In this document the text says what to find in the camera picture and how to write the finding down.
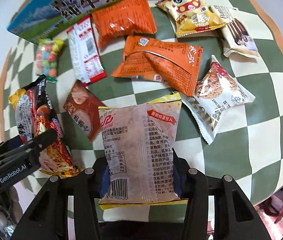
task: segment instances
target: yellow snack bag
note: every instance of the yellow snack bag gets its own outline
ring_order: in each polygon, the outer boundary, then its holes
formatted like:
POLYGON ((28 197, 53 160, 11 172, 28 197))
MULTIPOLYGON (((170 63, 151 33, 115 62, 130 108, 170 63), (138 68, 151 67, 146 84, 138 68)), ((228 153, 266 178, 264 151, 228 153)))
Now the yellow snack bag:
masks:
POLYGON ((176 21, 176 36, 211 31, 227 23, 210 11, 203 0, 159 0, 157 7, 176 21))

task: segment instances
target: green and white checkered pattern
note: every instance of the green and white checkered pattern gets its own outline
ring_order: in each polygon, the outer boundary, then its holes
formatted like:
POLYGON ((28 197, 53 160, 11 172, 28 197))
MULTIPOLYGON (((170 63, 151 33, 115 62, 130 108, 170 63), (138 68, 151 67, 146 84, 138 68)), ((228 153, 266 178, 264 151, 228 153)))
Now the green and white checkered pattern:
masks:
MULTIPOLYGON (((175 23, 168 15, 155 7, 155 0, 149 4, 156 21, 158 32, 145 35, 164 41, 179 41, 203 47, 199 80, 207 73, 211 55, 216 55, 230 75, 256 96, 251 104, 229 109, 222 119, 219 133, 211 145, 203 140, 195 119, 185 106, 179 117, 174 148, 178 156, 185 158, 190 167, 206 175, 233 176, 252 204, 257 204, 283 186, 283 55, 271 30, 257 14, 248 0, 205 0, 207 4, 238 7, 240 19, 254 38, 262 59, 250 59, 238 54, 229 58, 223 56, 221 39, 217 32, 199 33, 193 37, 176 38, 175 23)), ((74 160, 81 168, 91 167, 96 158, 104 155, 101 135, 91 143, 69 114, 62 108, 75 80, 72 69, 67 35, 65 50, 59 59, 58 83, 47 83, 47 92, 64 128, 65 138, 72 149, 74 160)), ((107 106, 124 107, 142 104, 171 93, 163 83, 114 78, 110 74, 122 62, 124 37, 108 44, 100 56, 107 78, 93 85, 89 90, 107 106)), ((8 96, 19 87, 36 79, 33 61, 36 46, 19 39, 9 57, 7 78, 4 85, 5 139, 18 134, 14 111, 8 103, 8 96)), ((36 194, 45 183, 47 175, 35 172, 24 179, 26 188, 36 194)), ((210 198, 209 218, 213 218, 213 199, 210 198)), ((73 216, 72 199, 69 199, 69 215, 73 216)), ((102 211, 99 220, 139 220, 182 222, 186 205, 137 206, 102 211)))

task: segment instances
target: gumball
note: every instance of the gumball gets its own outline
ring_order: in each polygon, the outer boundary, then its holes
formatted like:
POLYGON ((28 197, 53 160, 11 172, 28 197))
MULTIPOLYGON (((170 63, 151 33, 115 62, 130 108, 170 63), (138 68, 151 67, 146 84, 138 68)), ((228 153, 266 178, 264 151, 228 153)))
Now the gumball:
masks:
POLYGON ((49 70, 49 76, 50 77, 56 77, 57 76, 57 70, 55 68, 51 68, 49 70))
POLYGON ((52 46, 52 51, 53 51, 53 52, 59 52, 58 46, 54 44, 54 45, 52 46))
POLYGON ((56 68, 56 67, 57 67, 57 62, 52 62, 52 63, 50 63, 50 67, 51 67, 51 68, 56 68))
POLYGON ((47 59, 48 56, 49 56, 49 52, 45 51, 45 52, 43 53, 43 59, 47 59))
POLYGON ((52 45, 51 44, 47 44, 45 47, 45 51, 51 52, 52 50, 52 45))
POLYGON ((48 60, 43 60, 43 61, 42 61, 42 66, 43 66, 43 67, 49 67, 49 62, 48 62, 48 60))
POLYGON ((36 54, 36 59, 42 59, 43 53, 40 51, 36 54))
POLYGON ((56 55, 54 54, 49 54, 47 57, 48 62, 52 63, 56 61, 56 55))
POLYGON ((45 68, 43 69, 43 74, 46 75, 46 76, 48 76, 48 75, 49 75, 49 70, 50 70, 50 68, 45 67, 45 68))
POLYGON ((37 60, 36 61, 36 67, 37 68, 41 68, 42 67, 42 61, 41 60, 37 60))

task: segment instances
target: biscuit package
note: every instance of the biscuit package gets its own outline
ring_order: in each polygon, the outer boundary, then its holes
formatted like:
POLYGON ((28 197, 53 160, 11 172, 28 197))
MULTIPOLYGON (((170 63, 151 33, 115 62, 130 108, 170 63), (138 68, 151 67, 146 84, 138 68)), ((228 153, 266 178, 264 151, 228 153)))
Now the biscuit package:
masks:
POLYGON ((192 96, 202 53, 200 46, 128 36, 123 63, 111 75, 166 83, 192 96))
POLYGON ((105 105, 87 90, 80 80, 74 83, 63 106, 90 141, 93 141, 100 131, 99 106, 105 105))
POLYGON ((255 100, 255 96, 231 77, 214 55, 211 56, 209 72, 197 82, 194 96, 180 96, 195 117, 208 144, 213 142, 226 109, 255 100))
POLYGON ((99 48, 118 36, 157 32, 147 0, 123 0, 93 12, 92 18, 99 34, 99 48))
POLYGON ((224 38, 224 55, 226 57, 229 57, 233 52, 251 58, 260 57, 254 39, 249 35, 242 22, 242 13, 239 12, 238 8, 221 5, 212 5, 210 8, 228 22, 226 26, 220 29, 224 38))
POLYGON ((176 21, 176 36, 215 30, 227 23, 209 10, 203 0, 159 0, 157 7, 176 21))
POLYGON ((136 106, 99 107, 110 176, 102 209, 179 200, 172 147, 180 109, 178 93, 136 106))
POLYGON ((57 132, 57 140, 40 152, 41 171, 50 175, 69 177, 78 170, 73 165, 71 151, 66 145, 57 114, 46 93, 45 75, 36 81, 18 89, 9 97, 15 109, 15 120, 18 133, 26 143, 46 130, 53 128, 57 132))

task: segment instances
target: snack bag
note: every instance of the snack bag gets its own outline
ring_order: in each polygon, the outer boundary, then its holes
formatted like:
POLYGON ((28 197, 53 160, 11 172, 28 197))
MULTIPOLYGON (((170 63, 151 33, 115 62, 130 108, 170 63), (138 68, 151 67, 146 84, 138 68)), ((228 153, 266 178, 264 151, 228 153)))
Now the snack bag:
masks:
POLYGON ((202 53, 203 48, 200 46, 128 36, 123 63, 111 75, 166 83, 192 96, 202 53))
POLYGON ((72 163, 71 151, 65 144, 63 131, 45 87, 46 76, 41 75, 35 82, 9 97, 14 103, 19 96, 15 112, 18 133, 25 143, 49 128, 55 129, 57 140, 40 152, 41 171, 51 175, 73 176, 78 170, 72 163))
POLYGON ((157 32, 147 0, 123 0, 92 13, 99 34, 99 48, 118 36, 157 32))
POLYGON ((195 117, 203 138, 211 144, 222 113, 228 108, 252 103, 255 96, 234 80, 212 55, 211 68, 203 80, 197 82, 194 96, 181 94, 181 99, 195 117))
POLYGON ((137 106, 99 107, 110 176, 108 193, 99 201, 103 209, 179 199, 172 147, 180 108, 179 94, 137 106))
POLYGON ((259 58, 257 46, 247 28, 241 22, 242 14, 238 13, 238 8, 221 5, 212 5, 210 8, 228 22, 226 26, 220 29, 224 38, 225 57, 229 57, 234 52, 246 57, 259 58))
POLYGON ((86 84, 92 84, 106 77, 106 71, 102 67, 98 54, 89 15, 74 24, 67 31, 67 34, 76 79, 86 84))
POLYGON ((63 106, 91 142, 100 131, 99 106, 105 104, 87 90, 80 80, 74 83, 63 106))
POLYGON ((177 37, 215 30, 227 24, 211 12, 203 0, 159 0, 156 6, 174 18, 177 37))
POLYGON ((64 45, 62 39, 41 39, 36 50, 34 68, 36 75, 47 76, 47 81, 57 83, 57 59, 64 45))

